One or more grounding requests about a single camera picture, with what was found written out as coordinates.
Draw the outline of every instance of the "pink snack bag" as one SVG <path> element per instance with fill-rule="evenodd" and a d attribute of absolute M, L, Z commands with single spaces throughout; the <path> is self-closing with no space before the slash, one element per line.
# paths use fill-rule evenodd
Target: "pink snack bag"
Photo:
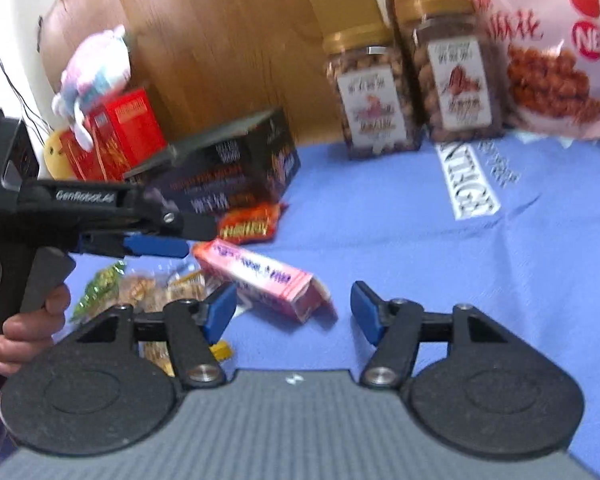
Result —
<path fill-rule="evenodd" d="M 331 295 L 304 270 L 252 253 L 220 238 L 196 244 L 193 255 L 205 274 L 235 282 L 238 293 L 304 323 L 320 306 L 334 314 Z"/>
<path fill-rule="evenodd" d="M 508 122 L 600 139 L 600 0 L 473 0 L 498 48 Z"/>

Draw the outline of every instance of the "gray ribbed surface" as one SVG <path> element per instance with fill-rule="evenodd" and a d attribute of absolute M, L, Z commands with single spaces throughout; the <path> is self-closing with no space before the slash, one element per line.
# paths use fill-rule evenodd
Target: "gray ribbed surface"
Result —
<path fill-rule="evenodd" d="M 238 373 L 190 394 L 167 426 L 114 455 L 58 459 L 21 450 L 0 480 L 593 480 L 566 454 L 481 462 L 423 434 L 398 397 L 348 372 Z"/>

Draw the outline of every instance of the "blue tablecloth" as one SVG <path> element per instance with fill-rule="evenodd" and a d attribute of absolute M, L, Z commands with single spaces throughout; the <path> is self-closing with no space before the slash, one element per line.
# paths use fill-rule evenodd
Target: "blue tablecloth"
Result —
<path fill-rule="evenodd" d="M 357 377 L 373 348 L 350 316 L 355 280 L 430 311 L 473 303 L 580 383 L 586 414 L 571 450 L 600 474 L 600 142 L 509 136 L 473 146 L 502 207 L 461 221 L 430 144 L 364 162 L 347 160 L 339 144 L 300 150 L 278 237 L 253 250 L 315 273 L 339 319 L 299 326 L 256 308 L 232 321 L 225 339 L 237 367 L 349 368 Z M 77 261 L 74 298 L 109 262 Z M 418 369 L 444 352 L 421 346 Z"/>

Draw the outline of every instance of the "wood grain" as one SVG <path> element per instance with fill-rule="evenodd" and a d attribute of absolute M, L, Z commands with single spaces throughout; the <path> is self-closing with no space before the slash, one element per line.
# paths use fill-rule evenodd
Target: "wood grain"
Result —
<path fill-rule="evenodd" d="M 58 0 L 40 51 L 57 91 L 80 42 L 121 23 L 136 38 L 132 83 L 149 89 L 168 140 L 281 105 L 311 143 L 340 138 L 323 35 L 375 16 L 376 0 Z"/>

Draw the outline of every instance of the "jar label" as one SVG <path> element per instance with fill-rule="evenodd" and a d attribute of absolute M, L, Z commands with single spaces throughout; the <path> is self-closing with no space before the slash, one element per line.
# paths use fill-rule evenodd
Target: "jar label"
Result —
<path fill-rule="evenodd" d="M 430 41 L 427 49 L 444 129 L 489 126 L 489 89 L 475 36 Z"/>
<path fill-rule="evenodd" d="M 373 147 L 379 154 L 383 148 L 407 140 L 391 66 L 347 72 L 338 76 L 338 89 L 355 147 Z"/>

